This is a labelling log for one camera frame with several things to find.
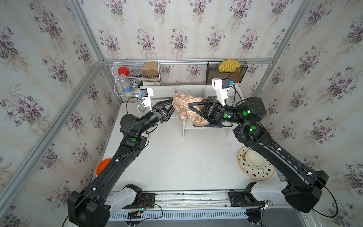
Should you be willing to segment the white wooden bookshelf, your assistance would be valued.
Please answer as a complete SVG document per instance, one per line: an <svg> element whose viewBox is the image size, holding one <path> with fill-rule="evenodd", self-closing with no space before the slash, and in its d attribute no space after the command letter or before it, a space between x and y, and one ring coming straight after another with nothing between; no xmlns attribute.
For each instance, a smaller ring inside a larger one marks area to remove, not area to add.
<svg viewBox="0 0 363 227"><path fill-rule="evenodd" d="M175 93L182 92L187 93L196 97L207 98L209 96L216 96L216 91L211 85L170 85L170 86L151 86L153 90L153 95L151 96L151 104L156 104L161 100L173 98ZM227 92L228 98L226 103L230 106L237 101L244 98L239 85L235 85L235 88L230 88ZM189 119L182 122L182 134L181 136L185 138L186 132L188 130L213 130L212 127L195 127L192 121Z"/></svg>

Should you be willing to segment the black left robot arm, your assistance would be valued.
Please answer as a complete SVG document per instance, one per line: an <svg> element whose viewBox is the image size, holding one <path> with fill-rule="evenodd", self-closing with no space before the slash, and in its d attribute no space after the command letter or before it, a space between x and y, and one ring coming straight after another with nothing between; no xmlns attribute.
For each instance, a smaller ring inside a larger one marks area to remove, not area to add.
<svg viewBox="0 0 363 227"><path fill-rule="evenodd" d="M104 227L119 210L140 203L142 190L133 184L126 185L114 195L110 192L126 168L148 145L149 129L171 118L174 112L172 102L172 99L157 102L142 117L127 113L121 118L123 138L117 151L101 173L81 192L70 194L67 221L78 227Z"/></svg>

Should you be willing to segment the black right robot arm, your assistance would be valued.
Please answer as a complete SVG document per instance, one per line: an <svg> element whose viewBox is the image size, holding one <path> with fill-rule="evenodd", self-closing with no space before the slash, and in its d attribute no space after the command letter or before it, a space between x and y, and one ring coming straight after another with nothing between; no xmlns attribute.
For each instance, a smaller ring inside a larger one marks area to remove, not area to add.
<svg viewBox="0 0 363 227"><path fill-rule="evenodd" d="M286 177L287 182L282 187L250 183L246 192L255 200L286 202L303 213L310 212L318 203L329 179L328 174L303 164L270 136L259 123L267 114L261 98L250 97L237 102L235 107L229 107L208 97L190 103L188 107L210 124L236 123L233 129L236 139L268 161L265 172L274 166Z"/></svg>

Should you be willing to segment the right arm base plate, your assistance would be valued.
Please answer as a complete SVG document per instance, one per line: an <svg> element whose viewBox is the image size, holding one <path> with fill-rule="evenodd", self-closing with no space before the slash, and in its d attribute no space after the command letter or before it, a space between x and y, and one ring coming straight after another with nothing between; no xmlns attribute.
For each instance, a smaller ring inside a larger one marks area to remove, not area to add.
<svg viewBox="0 0 363 227"><path fill-rule="evenodd" d="M232 207L262 207L264 202L256 200L244 191L229 190L228 197Z"/></svg>

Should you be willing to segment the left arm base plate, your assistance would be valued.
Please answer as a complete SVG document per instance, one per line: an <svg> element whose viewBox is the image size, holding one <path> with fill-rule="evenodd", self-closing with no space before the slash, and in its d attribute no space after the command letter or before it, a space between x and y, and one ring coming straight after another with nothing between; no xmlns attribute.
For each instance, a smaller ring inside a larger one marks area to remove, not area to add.
<svg viewBox="0 0 363 227"><path fill-rule="evenodd" d="M142 209L155 207L155 193L142 193L136 196L134 203L125 206L123 209Z"/></svg>

